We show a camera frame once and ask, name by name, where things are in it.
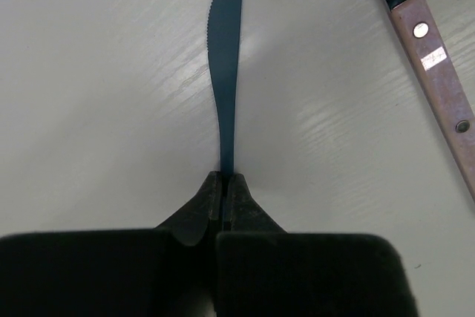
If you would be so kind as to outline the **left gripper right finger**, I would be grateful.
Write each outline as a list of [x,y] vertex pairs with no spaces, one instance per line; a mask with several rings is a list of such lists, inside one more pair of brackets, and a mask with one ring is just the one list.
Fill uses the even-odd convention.
[[368,234],[288,233],[229,182],[216,240],[219,316],[417,316],[401,257]]

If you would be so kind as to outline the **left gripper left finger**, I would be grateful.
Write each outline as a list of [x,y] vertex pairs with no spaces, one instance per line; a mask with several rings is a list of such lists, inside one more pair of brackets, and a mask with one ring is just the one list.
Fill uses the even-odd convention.
[[209,276],[223,180],[155,228],[31,232],[1,240],[3,316],[162,316]]

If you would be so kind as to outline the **blue plastic knife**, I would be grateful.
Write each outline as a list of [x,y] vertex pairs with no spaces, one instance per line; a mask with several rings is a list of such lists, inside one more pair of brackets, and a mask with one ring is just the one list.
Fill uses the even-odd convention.
[[235,108],[242,0],[212,0],[206,29],[209,72],[217,111],[220,171],[234,173]]

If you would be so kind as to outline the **pink plastic knife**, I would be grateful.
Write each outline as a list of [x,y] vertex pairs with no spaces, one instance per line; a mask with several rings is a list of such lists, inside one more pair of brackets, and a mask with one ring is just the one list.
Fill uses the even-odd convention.
[[426,0],[384,0],[431,110],[474,195],[474,113]]

